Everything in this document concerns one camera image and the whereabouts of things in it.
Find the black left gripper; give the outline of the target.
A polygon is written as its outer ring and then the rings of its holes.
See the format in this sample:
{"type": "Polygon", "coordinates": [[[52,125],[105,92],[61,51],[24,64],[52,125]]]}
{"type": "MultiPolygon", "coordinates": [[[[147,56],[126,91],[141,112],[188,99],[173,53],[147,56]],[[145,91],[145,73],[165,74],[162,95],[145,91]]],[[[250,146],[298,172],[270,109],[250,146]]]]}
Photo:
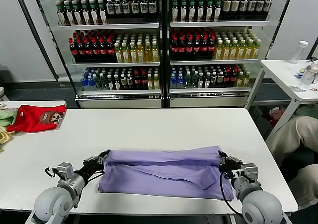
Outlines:
{"type": "Polygon", "coordinates": [[[88,183],[88,180],[95,174],[95,172],[104,171],[104,163],[107,158],[110,150],[105,150],[99,155],[91,156],[83,160],[83,167],[79,170],[74,171],[75,174],[80,175],[85,184],[88,183]]]}

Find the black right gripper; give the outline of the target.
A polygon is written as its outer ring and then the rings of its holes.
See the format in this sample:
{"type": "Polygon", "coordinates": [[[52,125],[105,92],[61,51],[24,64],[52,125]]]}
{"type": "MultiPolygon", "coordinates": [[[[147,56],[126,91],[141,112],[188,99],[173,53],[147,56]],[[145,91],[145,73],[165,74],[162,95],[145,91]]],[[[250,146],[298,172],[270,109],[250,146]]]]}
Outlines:
{"type": "Polygon", "coordinates": [[[226,179],[235,178],[237,170],[241,169],[242,161],[236,157],[228,156],[225,152],[219,150],[220,164],[219,171],[224,173],[226,179]]]}

